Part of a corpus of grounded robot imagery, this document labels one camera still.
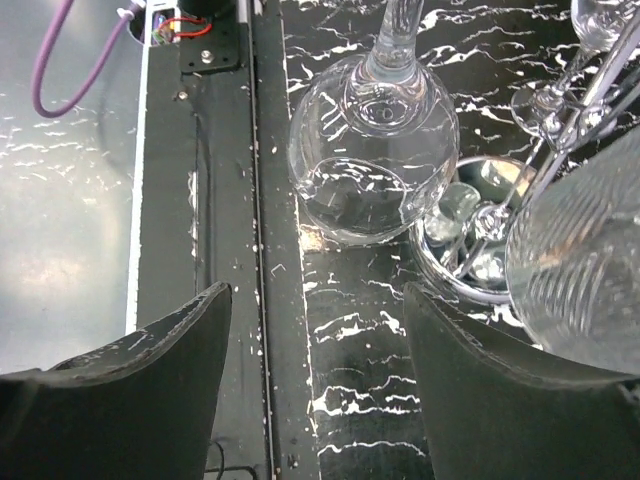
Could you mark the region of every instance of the textured glass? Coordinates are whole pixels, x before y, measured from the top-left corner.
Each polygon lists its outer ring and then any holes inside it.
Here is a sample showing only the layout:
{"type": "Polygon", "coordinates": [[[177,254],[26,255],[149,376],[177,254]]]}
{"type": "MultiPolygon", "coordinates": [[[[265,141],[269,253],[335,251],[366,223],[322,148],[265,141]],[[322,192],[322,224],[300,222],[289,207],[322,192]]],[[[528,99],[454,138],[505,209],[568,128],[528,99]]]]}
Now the textured glass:
{"type": "Polygon", "coordinates": [[[522,212],[507,243],[507,282],[543,348],[640,373],[640,129],[522,212]]]}
{"type": "Polygon", "coordinates": [[[639,4],[638,0],[572,0],[571,22],[582,48],[611,50],[639,4]]]}
{"type": "Polygon", "coordinates": [[[453,104],[415,58],[421,10],[421,0],[390,0],[372,52],[314,78],[293,116],[292,182],[311,220],[340,242],[392,239],[454,173],[453,104]]]}

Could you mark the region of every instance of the clear glass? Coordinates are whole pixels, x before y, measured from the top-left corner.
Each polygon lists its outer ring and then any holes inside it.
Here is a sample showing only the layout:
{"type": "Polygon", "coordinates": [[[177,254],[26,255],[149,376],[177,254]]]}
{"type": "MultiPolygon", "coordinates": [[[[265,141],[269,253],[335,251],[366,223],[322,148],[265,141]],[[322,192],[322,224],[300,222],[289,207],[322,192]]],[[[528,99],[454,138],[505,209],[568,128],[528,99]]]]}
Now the clear glass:
{"type": "Polygon", "coordinates": [[[480,199],[480,192],[471,185],[450,183],[444,195],[424,216],[424,232],[429,243],[443,245],[458,237],[480,199]]]}
{"type": "Polygon", "coordinates": [[[531,337],[580,363],[640,373],[640,129],[516,219],[507,283],[531,337]]]}
{"type": "Polygon", "coordinates": [[[505,281],[505,244],[485,248],[471,264],[469,275],[480,285],[492,288],[505,281]]]}
{"type": "MultiPolygon", "coordinates": [[[[639,4],[640,0],[572,0],[571,22],[580,48],[557,81],[533,82],[514,93],[511,112],[524,131],[552,143],[557,139],[563,118],[570,108],[577,107],[571,82],[596,54],[611,50],[639,4]]],[[[601,136],[608,135],[614,126],[601,136]]]]}
{"type": "Polygon", "coordinates": [[[453,103],[415,57],[422,4],[389,0],[373,50],[318,75],[293,116],[292,183],[310,219],[342,243],[403,232],[455,171],[453,103]]]}

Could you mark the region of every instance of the glass base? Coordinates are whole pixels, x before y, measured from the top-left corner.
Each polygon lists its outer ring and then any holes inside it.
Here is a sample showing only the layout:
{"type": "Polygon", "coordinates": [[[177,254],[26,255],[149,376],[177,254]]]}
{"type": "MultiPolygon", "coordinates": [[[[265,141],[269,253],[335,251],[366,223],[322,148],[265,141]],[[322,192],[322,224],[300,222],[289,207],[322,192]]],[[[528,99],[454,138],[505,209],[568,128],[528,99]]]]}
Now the glass base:
{"type": "Polygon", "coordinates": [[[529,82],[511,97],[511,115],[522,130],[533,137],[560,133],[566,102],[549,91],[549,82],[529,82]]]}
{"type": "MultiPolygon", "coordinates": [[[[472,217],[481,219],[483,216],[479,212],[500,205],[507,198],[522,167],[521,162],[508,157],[479,156],[460,160],[458,181],[473,187],[481,196],[472,217]]],[[[516,193],[501,212],[510,215],[516,211],[522,193],[534,176],[535,170],[527,168],[516,193]]],[[[506,232],[501,229],[471,228],[460,251],[448,255],[455,240],[445,245],[434,243],[429,237],[427,220],[428,217],[425,217],[417,221],[409,231],[414,258],[431,288],[437,289],[442,295],[453,295],[476,304],[509,304],[511,300],[504,270],[506,232]],[[483,239],[488,241],[488,245],[470,268],[461,270],[475,242],[483,239]]]]}

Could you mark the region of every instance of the white speckles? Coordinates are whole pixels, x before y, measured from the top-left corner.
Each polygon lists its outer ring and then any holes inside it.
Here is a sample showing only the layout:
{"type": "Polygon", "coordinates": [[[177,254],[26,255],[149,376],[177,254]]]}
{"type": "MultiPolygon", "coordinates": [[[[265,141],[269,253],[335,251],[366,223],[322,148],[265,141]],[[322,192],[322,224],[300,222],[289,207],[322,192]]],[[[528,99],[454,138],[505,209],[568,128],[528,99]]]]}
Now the white speckles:
{"type": "Polygon", "coordinates": [[[498,305],[495,307],[492,320],[497,322],[500,319],[512,327],[524,328],[524,324],[513,315],[511,305],[498,305]]]}
{"type": "Polygon", "coordinates": [[[397,318],[393,318],[391,315],[389,315],[384,310],[382,310],[380,312],[380,315],[382,316],[382,318],[384,318],[384,322],[383,323],[387,327],[389,327],[389,330],[391,330],[391,333],[393,333],[394,335],[402,335],[402,336],[406,335],[406,332],[404,331],[404,328],[402,328],[400,326],[400,321],[397,318]]]}
{"type": "MultiPolygon", "coordinates": [[[[3,120],[13,120],[14,117],[4,117],[3,120]]],[[[53,127],[54,125],[57,125],[60,123],[60,120],[53,120],[51,122],[40,122],[40,123],[36,123],[33,128],[49,128],[49,127],[53,127]]]]}
{"type": "Polygon", "coordinates": [[[469,318],[473,318],[474,320],[478,320],[480,322],[488,322],[489,321],[489,314],[487,313],[469,313],[467,314],[467,316],[469,318]]]}
{"type": "Polygon", "coordinates": [[[348,450],[348,449],[352,449],[352,448],[378,448],[378,447],[403,448],[403,449],[412,450],[414,453],[416,453],[420,457],[426,457],[427,456],[426,453],[424,453],[422,450],[420,450],[418,447],[416,447],[412,443],[409,443],[409,442],[387,442],[387,441],[384,441],[384,440],[380,440],[380,441],[373,442],[373,443],[356,442],[356,441],[354,441],[353,443],[351,443],[349,445],[343,445],[342,447],[336,447],[335,445],[327,445],[326,447],[324,447],[322,450],[320,450],[318,452],[318,457],[320,455],[323,455],[324,453],[326,453],[329,450],[331,450],[333,453],[341,453],[343,450],[348,450]]]}
{"type": "Polygon", "coordinates": [[[282,270],[284,272],[287,271],[287,269],[284,267],[284,265],[282,265],[281,263],[279,263],[278,265],[276,265],[275,267],[273,267],[271,269],[271,275],[273,275],[274,277],[276,276],[276,271],[278,270],[282,270]]]}
{"type": "Polygon", "coordinates": [[[497,140],[499,138],[502,138],[502,135],[483,135],[482,131],[479,128],[476,128],[473,133],[475,133],[477,136],[479,136],[480,138],[482,138],[483,140],[485,140],[486,142],[492,142],[494,140],[497,140]]]}
{"type": "Polygon", "coordinates": [[[366,283],[367,285],[375,285],[377,287],[382,287],[383,289],[388,290],[389,292],[391,292],[391,295],[396,300],[402,300],[403,298],[402,292],[396,290],[395,287],[390,283],[379,282],[377,280],[367,280],[367,281],[363,280],[363,282],[366,283]]]}
{"type": "Polygon", "coordinates": [[[307,87],[304,83],[302,83],[300,81],[293,80],[293,79],[292,79],[292,81],[294,81],[296,83],[294,83],[293,86],[287,88],[287,93],[293,93],[293,92],[296,92],[298,90],[302,90],[302,89],[307,87]]]}
{"type": "Polygon", "coordinates": [[[14,167],[35,167],[38,165],[38,162],[16,162],[13,164],[14,167]]]}
{"type": "Polygon", "coordinates": [[[42,145],[36,145],[34,143],[24,143],[22,145],[13,145],[10,142],[7,142],[7,147],[11,147],[11,151],[12,152],[21,152],[23,150],[40,150],[43,151],[45,150],[45,147],[42,145]]]}
{"type": "Polygon", "coordinates": [[[314,288],[316,288],[317,286],[318,286],[318,282],[305,282],[302,285],[302,291],[304,293],[307,293],[307,292],[313,290],[314,288]]]}
{"type": "Polygon", "coordinates": [[[322,395],[313,400],[314,413],[323,413],[331,417],[365,415],[380,412],[392,415],[406,415],[419,412],[419,401],[414,395],[392,393],[402,384],[414,385],[408,378],[391,375],[382,385],[376,385],[359,392],[341,385],[327,387],[322,395]]]}
{"type": "Polygon", "coordinates": [[[313,78],[313,72],[311,70],[309,70],[304,63],[300,64],[300,67],[302,68],[302,71],[305,73],[305,75],[307,76],[307,80],[311,80],[313,78]]]}
{"type": "Polygon", "coordinates": [[[567,62],[562,59],[561,53],[557,53],[554,59],[558,63],[558,65],[560,65],[562,68],[564,68],[567,65],[567,62]]]}

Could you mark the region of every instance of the black marble surface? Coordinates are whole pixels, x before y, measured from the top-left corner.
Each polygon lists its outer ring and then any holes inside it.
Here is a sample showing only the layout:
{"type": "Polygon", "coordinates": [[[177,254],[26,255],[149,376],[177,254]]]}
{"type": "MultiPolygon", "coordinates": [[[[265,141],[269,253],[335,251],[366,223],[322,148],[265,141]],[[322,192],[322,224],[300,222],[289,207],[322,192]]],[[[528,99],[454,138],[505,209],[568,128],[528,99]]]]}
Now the black marble surface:
{"type": "MultiPolygon", "coordinates": [[[[570,2],[425,3],[417,53],[455,101],[461,157],[524,159],[532,140],[511,120],[509,100],[523,82],[553,78],[571,59],[577,39],[570,2]]],[[[384,7],[377,0],[281,2],[291,109],[316,73],[371,48],[384,7]]],[[[616,136],[638,121],[628,114],[616,136]]],[[[567,169],[595,147],[572,155],[567,169]]],[[[402,326],[402,287],[419,279],[406,235],[383,246],[343,248],[302,215],[298,232],[310,424],[322,479],[433,478],[402,326]]],[[[527,339],[508,311],[475,317],[527,339]]]]}

